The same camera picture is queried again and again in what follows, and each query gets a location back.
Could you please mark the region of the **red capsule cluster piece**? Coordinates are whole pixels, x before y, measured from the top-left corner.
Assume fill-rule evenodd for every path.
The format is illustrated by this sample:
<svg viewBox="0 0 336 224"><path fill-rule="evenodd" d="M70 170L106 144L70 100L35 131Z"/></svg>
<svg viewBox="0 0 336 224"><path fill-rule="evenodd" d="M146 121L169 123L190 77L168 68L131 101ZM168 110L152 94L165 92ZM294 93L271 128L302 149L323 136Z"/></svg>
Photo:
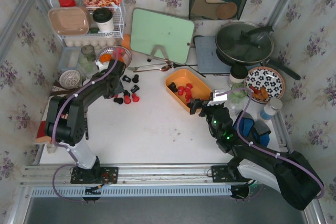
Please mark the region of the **red capsule cluster piece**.
<svg viewBox="0 0 336 224"><path fill-rule="evenodd" d="M187 100L189 100L189 99L192 98L192 93L191 93L191 91L187 91L187 92L186 92L186 94L185 94L185 98L186 98Z"/></svg>

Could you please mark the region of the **red capsule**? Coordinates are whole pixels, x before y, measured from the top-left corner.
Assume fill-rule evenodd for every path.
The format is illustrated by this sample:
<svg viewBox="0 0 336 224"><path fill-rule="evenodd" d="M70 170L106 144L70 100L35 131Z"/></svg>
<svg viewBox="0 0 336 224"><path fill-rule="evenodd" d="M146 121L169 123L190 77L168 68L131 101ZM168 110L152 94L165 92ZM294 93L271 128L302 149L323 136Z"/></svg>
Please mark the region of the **red capsule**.
<svg viewBox="0 0 336 224"><path fill-rule="evenodd" d="M140 101L140 98L137 96L136 93L133 93L133 94L132 94L132 100L133 100L133 102L139 102L139 101Z"/></svg>
<svg viewBox="0 0 336 224"><path fill-rule="evenodd" d="M190 84L190 83L187 83L186 86L185 86L185 91L191 91L193 88L193 85Z"/></svg>
<svg viewBox="0 0 336 224"><path fill-rule="evenodd" d="M130 104L131 103L131 99L128 95L124 96L124 103L125 104Z"/></svg>

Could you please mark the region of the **red capsule number two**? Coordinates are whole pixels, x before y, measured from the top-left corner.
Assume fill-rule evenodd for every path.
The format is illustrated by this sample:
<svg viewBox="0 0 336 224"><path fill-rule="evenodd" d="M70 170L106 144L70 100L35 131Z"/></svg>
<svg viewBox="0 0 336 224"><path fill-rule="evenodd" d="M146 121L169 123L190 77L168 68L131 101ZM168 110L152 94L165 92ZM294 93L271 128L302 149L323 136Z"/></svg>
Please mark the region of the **red capsule number two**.
<svg viewBox="0 0 336 224"><path fill-rule="evenodd" d="M184 86L179 86L178 87L178 95L183 95L184 94L185 87Z"/></svg>

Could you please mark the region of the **black capsule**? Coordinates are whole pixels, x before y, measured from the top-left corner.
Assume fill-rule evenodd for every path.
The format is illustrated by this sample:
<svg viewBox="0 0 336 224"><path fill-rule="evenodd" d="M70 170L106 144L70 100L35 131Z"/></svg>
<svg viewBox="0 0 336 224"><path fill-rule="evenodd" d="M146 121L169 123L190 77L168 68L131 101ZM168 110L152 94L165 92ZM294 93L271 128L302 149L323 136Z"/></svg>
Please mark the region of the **black capsule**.
<svg viewBox="0 0 336 224"><path fill-rule="evenodd" d="M139 86L137 86L137 85L134 85L132 88L131 88L131 92L132 93L136 93L137 91L139 91Z"/></svg>
<svg viewBox="0 0 336 224"><path fill-rule="evenodd" d="M124 103L123 98L114 98L113 101L117 104L123 104Z"/></svg>
<svg viewBox="0 0 336 224"><path fill-rule="evenodd" d="M134 77L132 78L133 83L138 83L139 82L139 75L135 74Z"/></svg>
<svg viewBox="0 0 336 224"><path fill-rule="evenodd" d="M170 83L167 86L173 93L177 93L178 92L178 88L176 87L176 84L174 82Z"/></svg>
<svg viewBox="0 0 336 224"><path fill-rule="evenodd" d="M127 90L124 90L124 92L123 92L123 95L124 95L124 96L130 96L131 94L130 94L130 92L129 92L129 91L127 91Z"/></svg>

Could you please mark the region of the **orange storage basket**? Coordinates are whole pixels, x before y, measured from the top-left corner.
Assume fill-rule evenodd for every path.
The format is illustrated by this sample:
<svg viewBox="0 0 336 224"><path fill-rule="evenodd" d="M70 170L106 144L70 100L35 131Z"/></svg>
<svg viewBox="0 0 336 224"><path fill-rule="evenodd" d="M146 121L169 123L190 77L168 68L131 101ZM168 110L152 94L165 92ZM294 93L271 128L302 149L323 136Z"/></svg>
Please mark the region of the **orange storage basket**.
<svg viewBox="0 0 336 224"><path fill-rule="evenodd" d="M212 92L211 88L187 69L180 69L169 75L165 80L165 87L188 113L190 112L188 104L192 99L208 100Z"/></svg>

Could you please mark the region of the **grey blue cloth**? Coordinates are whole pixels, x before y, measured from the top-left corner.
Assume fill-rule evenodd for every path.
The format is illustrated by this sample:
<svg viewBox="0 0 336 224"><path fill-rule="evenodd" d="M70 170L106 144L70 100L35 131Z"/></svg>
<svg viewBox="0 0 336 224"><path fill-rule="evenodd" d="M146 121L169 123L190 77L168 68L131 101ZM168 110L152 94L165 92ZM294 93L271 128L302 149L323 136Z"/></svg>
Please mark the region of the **grey blue cloth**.
<svg viewBox="0 0 336 224"><path fill-rule="evenodd" d="M247 112L241 117L239 132L248 142L257 143L263 147L267 147L270 142L271 130L267 124L261 120L255 121Z"/></svg>

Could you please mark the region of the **clear glass cup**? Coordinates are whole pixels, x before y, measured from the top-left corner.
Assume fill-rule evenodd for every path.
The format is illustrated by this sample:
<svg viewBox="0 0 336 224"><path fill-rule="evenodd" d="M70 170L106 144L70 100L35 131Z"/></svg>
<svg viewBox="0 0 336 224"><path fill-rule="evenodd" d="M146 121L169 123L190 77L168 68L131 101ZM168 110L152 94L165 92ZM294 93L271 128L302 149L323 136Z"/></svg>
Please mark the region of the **clear glass cup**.
<svg viewBox="0 0 336 224"><path fill-rule="evenodd" d="M238 115L244 109L243 100L230 99L226 102L230 115Z"/></svg>

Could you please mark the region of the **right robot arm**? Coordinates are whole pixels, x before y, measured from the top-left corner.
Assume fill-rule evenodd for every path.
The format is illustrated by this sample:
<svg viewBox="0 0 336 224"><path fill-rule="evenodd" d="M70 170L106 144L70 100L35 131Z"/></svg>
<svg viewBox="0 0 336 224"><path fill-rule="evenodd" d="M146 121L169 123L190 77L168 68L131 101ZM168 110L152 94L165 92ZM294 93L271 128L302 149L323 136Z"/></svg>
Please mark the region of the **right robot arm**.
<svg viewBox="0 0 336 224"><path fill-rule="evenodd" d="M211 136L219 149L233 158L228 167L233 179L252 179L278 191L284 200L304 210L312 200L323 197L325 190L322 180L308 160L299 152L276 152L261 144L260 137L247 113L240 112L233 121L228 108L222 104L213 105L210 100L191 100L190 114L200 109Z"/></svg>

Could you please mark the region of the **fruit bowl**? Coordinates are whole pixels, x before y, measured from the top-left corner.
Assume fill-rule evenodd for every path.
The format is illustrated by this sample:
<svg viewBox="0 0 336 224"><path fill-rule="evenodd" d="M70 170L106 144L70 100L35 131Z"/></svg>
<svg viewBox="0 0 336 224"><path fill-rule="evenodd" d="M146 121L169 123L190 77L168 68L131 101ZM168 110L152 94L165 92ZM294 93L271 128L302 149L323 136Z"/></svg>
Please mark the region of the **fruit bowl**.
<svg viewBox="0 0 336 224"><path fill-rule="evenodd" d="M96 61L107 62L115 60L116 57L119 57L119 61L125 64L127 68L132 60L132 55L130 51L122 46L109 46L103 48L96 56Z"/></svg>

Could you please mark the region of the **dark glass cup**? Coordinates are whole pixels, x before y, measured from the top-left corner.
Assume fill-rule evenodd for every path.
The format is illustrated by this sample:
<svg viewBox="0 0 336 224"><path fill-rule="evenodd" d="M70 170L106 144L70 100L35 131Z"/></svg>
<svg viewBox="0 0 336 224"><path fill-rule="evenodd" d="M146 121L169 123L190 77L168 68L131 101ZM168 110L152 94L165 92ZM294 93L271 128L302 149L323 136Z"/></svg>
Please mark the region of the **dark glass cup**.
<svg viewBox="0 0 336 224"><path fill-rule="evenodd" d="M82 46L81 47L81 53L88 61L95 61L96 60L96 53L95 53L95 50L94 50L94 46L92 46L92 45Z"/></svg>

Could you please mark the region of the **copper spoon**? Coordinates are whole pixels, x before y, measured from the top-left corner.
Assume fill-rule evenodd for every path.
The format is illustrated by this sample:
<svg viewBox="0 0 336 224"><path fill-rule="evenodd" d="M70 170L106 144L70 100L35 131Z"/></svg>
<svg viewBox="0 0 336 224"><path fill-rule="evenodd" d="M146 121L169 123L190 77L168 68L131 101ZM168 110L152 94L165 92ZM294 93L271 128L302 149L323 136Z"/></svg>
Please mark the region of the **copper spoon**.
<svg viewBox="0 0 336 224"><path fill-rule="evenodd" d="M137 73L137 72L148 72L148 71L160 71L160 72L166 72L168 70L171 69L171 66L170 65L164 65L163 67L161 67L160 69L148 69L148 70L135 70L133 71L134 73Z"/></svg>

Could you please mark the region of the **white small strainer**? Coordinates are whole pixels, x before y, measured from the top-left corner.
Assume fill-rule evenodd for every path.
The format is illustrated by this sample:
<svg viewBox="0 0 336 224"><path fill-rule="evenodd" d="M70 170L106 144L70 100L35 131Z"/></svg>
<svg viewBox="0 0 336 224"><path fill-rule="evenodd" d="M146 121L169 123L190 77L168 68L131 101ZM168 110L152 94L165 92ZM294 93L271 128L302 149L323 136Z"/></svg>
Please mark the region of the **white small strainer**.
<svg viewBox="0 0 336 224"><path fill-rule="evenodd" d="M60 85L65 89L73 89L79 85L81 75L77 70L67 70L59 77Z"/></svg>

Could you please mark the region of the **blue plastic container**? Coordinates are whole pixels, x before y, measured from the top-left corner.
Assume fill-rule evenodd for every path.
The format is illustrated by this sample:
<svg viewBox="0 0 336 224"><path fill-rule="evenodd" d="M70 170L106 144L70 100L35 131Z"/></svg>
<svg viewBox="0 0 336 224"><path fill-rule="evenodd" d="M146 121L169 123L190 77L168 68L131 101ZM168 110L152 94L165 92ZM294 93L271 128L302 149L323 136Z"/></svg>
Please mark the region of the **blue plastic container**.
<svg viewBox="0 0 336 224"><path fill-rule="evenodd" d="M80 49L80 47L66 47L59 60L58 70L67 71L77 69Z"/></svg>

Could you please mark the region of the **white blue bottle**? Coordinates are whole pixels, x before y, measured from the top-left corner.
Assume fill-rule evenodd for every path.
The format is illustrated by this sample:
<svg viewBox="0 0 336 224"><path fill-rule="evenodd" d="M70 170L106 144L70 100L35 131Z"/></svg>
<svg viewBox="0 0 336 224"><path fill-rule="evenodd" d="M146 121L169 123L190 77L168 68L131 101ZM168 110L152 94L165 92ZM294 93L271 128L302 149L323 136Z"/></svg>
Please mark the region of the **white blue bottle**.
<svg viewBox="0 0 336 224"><path fill-rule="evenodd" d="M283 103L280 99L271 98L259 112L259 116L262 120L269 121L279 112L282 106Z"/></svg>

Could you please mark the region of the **beige rectangular tray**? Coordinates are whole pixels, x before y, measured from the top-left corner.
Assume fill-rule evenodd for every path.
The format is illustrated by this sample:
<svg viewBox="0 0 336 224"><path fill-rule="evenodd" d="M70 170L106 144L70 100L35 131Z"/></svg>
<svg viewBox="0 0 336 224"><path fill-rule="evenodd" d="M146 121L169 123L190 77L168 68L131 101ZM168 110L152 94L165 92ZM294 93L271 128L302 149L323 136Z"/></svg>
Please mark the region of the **beige rectangular tray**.
<svg viewBox="0 0 336 224"><path fill-rule="evenodd" d="M91 20L85 7L60 7L48 12L48 18L59 36L79 36L88 33Z"/></svg>

